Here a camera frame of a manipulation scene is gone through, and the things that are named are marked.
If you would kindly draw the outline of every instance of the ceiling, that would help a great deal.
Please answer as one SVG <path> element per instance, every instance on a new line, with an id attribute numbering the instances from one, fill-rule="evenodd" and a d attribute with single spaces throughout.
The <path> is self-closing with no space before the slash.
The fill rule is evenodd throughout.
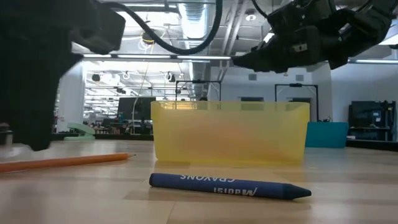
<path id="1" fill-rule="evenodd" d="M 150 6 L 162 6 L 164 0 L 161 1 L 143 1 L 143 0 L 112 0 L 123 2 L 130 6 L 141 6 L 143 4 Z M 208 3 L 208 20 L 207 32 L 211 29 L 212 21 L 215 15 L 215 0 L 168 0 L 170 6 L 176 6 L 176 3 L 194 2 Z M 263 11 L 267 13 L 276 10 L 281 4 L 285 4 L 286 0 L 257 0 Z M 365 0 L 336 0 L 340 7 L 358 7 Z M 266 20 L 255 12 L 255 20 L 246 20 L 246 11 L 254 9 L 249 0 L 224 0 L 223 1 L 223 18 L 218 33 L 211 43 L 201 54 L 209 55 L 234 55 L 236 52 L 248 52 L 253 46 L 256 46 L 267 34 L 269 28 L 266 28 Z M 149 21 L 148 25 L 155 29 L 155 32 L 163 38 L 164 41 L 176 47 L 186 48 L 189 45 L 197 44 L 187 41 L 187 29 L 182 27 L 181 17 L 176 13 L 164 12 L 137 12 L 145 21 Z M 158 45 L 146 45 L 142 43 L 142 29 L 129 16 L 121 13 L 126 18 L 126 28 L 120 50 L 112 52 L 112 54 L 167 54 L 170 52 L 164 50 Z M 233 43 L 231 50 L 228 45 L 223 49 L 223 42 L 228 31 L 228 24 L 232 22 L 231 34 L 228 38 L 228 45 Z M 74 44 L 73 51 L 81 54 L 89 54 L 90 51 L 82 46 Z M 384 58 L 391 54 L 388 46 L 378 45 L 371 50 L 359 55 L 359 58 Z M 118 106 L 118 98 L 126 96 L 157 96 L 159 98 L 171 98 L 175 94 L 175 83 L 170 83 L 165 79 L 165 75 L 172 74 L 176 80 L 210 80 L 216 76 L 210 75 L 219 73 L 218 66 L 214 67 L 213 63 L 207 62 L 115 62 L 112 60 L 90 61 L 85 62 L 86 68 L 86 111 L 96 111 L 103 113 L 106 108 L 107 113 L 115 113 Z M 225 83 L 248 83 L 247 75 L 251 71 L 239 68 L 229 68 L 226 73 Z M 94 82 L 93 75 L 100 75 L 101 81 Z M 264 84 L 273 82 L 276 74 L 262 74 L 258 82 Z M 118 93 L 118 88 L 126 93 Z M 198 98 L 206 86 L 185 85 L 181 92 L 181 97 L 190 99 Z"/>

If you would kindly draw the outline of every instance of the green object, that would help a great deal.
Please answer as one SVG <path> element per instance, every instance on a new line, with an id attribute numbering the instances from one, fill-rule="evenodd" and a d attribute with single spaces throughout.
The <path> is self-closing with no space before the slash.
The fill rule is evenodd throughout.
<path id="1" fill-rule="evenodd" d="M 95 140 L 95 130 L 87 125 L 78 123 L 68 123 L 68 128 L 77 129 L 80 131 L 78 137 L 65 137 L 64 141 L 92 141 Z"/>

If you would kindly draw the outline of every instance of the translucent yellow container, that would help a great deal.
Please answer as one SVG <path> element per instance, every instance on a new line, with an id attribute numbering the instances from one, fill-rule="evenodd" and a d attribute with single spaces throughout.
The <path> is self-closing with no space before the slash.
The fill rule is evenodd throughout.
<path id="1" fill-rule="evenodd" d="M 154 101 L 152 119 L 160 161 L 297 164 L 310 105 Z"/>

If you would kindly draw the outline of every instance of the metal frame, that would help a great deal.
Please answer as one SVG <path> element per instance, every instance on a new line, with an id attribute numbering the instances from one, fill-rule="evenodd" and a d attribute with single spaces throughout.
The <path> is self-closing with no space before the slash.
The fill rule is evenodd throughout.
<path id="1" fill-rule="evenodd" d="M 278 102 L 278 86 L 288 86 L 292 88 L 302 88 L 302 87 L 315 87 L 315 95 L 317 97 L 317 121 L 319 121 L 319 95 L 318 95 L 318 85 L 306 85 L 301 83 L 292 83 L 292 84 L 275 84 L 275 102 Z"/>
<path id="2" fill-rule="evenodd" d="M 177 100 L 178 97 L 178 84 L 179 83 L 192 83 L 192 84 L 210 84 L 210 83 L 218 83 L 220 86 L 220 95 L 219 95 L 219 100 L 221 101 L 221 81 L 203 81 L 203 80 L 194 80 L 194 81 L 175 81 L 175 101 Z"/>

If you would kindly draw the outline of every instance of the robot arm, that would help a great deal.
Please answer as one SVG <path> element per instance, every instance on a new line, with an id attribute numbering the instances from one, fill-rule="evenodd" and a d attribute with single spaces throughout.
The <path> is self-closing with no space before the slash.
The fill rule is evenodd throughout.
<path id="1" fill-rule="evenodd" d="M 398 0 L 372 0 L 360 11 L 337 11 L 331 0 L 293 1 L 269 15 L 275 36 L 233 62 L 277 73 L 322 61 L 329 61 L 331 69 L 338 68 L 384 40 L 397 5 Z"/>

